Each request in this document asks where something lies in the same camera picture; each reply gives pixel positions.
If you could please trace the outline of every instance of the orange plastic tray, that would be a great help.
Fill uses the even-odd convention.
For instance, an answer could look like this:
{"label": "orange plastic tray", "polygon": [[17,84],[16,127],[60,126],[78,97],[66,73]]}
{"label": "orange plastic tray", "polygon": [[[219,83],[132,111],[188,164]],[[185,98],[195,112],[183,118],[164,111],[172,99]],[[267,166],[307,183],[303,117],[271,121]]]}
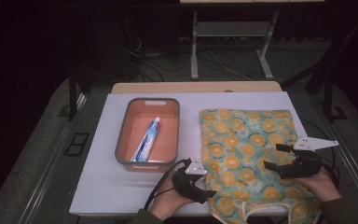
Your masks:
{"label": "orange plastic tray", "polygon": [[[173,98],[135,98],[127,106],[115,156],[128,171],[165,172],[175,162],[179,135],[179,102]],[[160,127],[148,161],[130,161],[150,122]]]}

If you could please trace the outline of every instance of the metal stand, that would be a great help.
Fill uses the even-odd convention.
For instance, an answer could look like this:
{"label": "metal stand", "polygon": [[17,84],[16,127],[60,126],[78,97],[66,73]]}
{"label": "metal stand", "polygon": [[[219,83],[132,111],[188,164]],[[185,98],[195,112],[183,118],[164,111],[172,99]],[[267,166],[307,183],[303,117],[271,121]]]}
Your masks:
{"label": "metal stand", "polygon": [[270,21],[198,21],[197,11],[194,11],[193,36],[191,50],[191,79],[199,79],[197,64],[197,36],[264,36],[265,42],[262,49],[256,51],[257,58],[263,68],[266,78],[273,78],[266,52],[271,41],[279,11],[272,14]]}
{"label": "metal stand", "polygon": [[284,82],[280,83],[281,88],[285,89],[286,87],[296,83],[297,81],[301,80],[304,77],[307,77],[311,74],[313,74],[316,70],[318,70],[321,67],[321,62],[317,62],[313,66],[307,68],[306,70],[300,72],[299,74],[295,75],[294,77],[291,77]]}
{"label": "metal stand", "polygon": [[337,64],[337,61],[342,51],[344,51],[344,49],[350,43],[357,30],[358,22],[347,35],[343,36],[342,39],[340,38],[334,40],[329,50],[322,58],[322,60],[324,60],[323,63],[327,63],[326,67],[323,67],[322,72],[319,71],[319,73],[317,73],[316,75],[314,74],[307,86],[307,92],[316,93],[324,84],[324,114],[332,123],[335,119],[347,119],[346,115],[339,106],[335,106],[337,115],[333,115],[332,113],[333,88],[335,80],[337,78],[337,74],[332,74],[332,70]]}

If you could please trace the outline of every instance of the metal frame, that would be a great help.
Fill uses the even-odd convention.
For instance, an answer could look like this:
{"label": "metal frame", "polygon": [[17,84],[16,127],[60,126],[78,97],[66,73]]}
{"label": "metal frame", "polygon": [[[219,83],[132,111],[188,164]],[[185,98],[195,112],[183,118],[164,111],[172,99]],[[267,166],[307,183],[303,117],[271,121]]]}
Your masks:
{"label": "metal frame", "polygon": [[323,106],[320,106],[320,104],[319,104],[320,102],[318,102],[317,97],[313,96],[313,97],[310,97],[310,99],[311,99],[311,102],[312,102],[314,108],[318,108],[317,111],[318,111],[319,117],[321,118],[321,121],[324,123],[325,127],[335,137],[335,139],[337,139],[337,141],[339,142],[339,146],[337,146],[339,148],[339,150],[337,150],[338,155],[344,162],[345,166],[347,167],[347,169],[351,175],[351,178],[352,178],[354,184],[358,188],[358,162],[356,162],[356,160],[352,156],[350,150],[348,149],[347,145],[345,144],[345,139],[343,139],[341,137],[341,135],[339,134],[334,123],[330,122],[330,120],[328,120],[328,118],[324,115]]}
{"label": "metal frame", "polygon": [[[76,107],[76,112],[82,110],[84,104],[87,102],[87,97],[80,94],[77,100],[73,103]],[[62,132],[57,140],[56,146],[53,148],[51,157],[46,165],[45,170],[40,176],[37,184],[34,187],[34,190],[31,194],[30,200],[23,210],[18,224],[28,224],[32,223],[36,215],[37,210],[39,209],[40,204],[43,201],[46,191],[48,190],[48,185],[51,182],[51,179],[54,176],[54,173],[57,169],[57,163],[60,160],[60,156],[65,151],[65,144],[70,137],[73,126],[78,121],[78,116],[76,112],[73,114],[72,118],[64,125]]]}
{"label": "metal frame", "polygon": [[191,79],[199,79],[197,36],[264,36],[266,38],[264,46],[262,49],[258,49],[256,54],[266,78],[273,78],[266,59],[266,53],[278,16],[279,10],[275,10],[270,21],[198,22],[197,11],[194,11],[191,46]]}

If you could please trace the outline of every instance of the yellow patterned cloth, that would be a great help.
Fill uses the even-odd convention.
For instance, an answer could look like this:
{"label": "yellow patterned cloth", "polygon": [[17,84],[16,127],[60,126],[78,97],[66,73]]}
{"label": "yellow patterned cloth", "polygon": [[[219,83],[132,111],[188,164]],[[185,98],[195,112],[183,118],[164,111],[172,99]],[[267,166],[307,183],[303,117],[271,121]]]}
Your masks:
{"label": "yellow patterned cloth", "polygon": [[211,213],[223,223],[246,223],[254,211],[276,206],[289,209],[289,223],[315,223],[319,201],[290,179],[266,170],[263,161],[290,163],[294,154],[277,151],[276,144],[297,140],[289,110],[200,111],[203,165]]}

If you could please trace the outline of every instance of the blue toothpaste tube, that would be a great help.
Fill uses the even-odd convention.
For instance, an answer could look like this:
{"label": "blue toothpaste tube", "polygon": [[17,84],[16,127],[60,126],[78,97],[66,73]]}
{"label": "blue toothpaste tube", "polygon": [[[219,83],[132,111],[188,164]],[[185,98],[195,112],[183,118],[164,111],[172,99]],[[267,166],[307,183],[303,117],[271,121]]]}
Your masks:
{"label": "blue toothpaste tube", "polygon": [[154,140],[159,129],[159,117],[156,117],[150,122],[149,127],[145,133],[144,138],[142,138],[141,143],[133,154],[131,161],[147,161],[149,157],[150,150],[153,146]]}

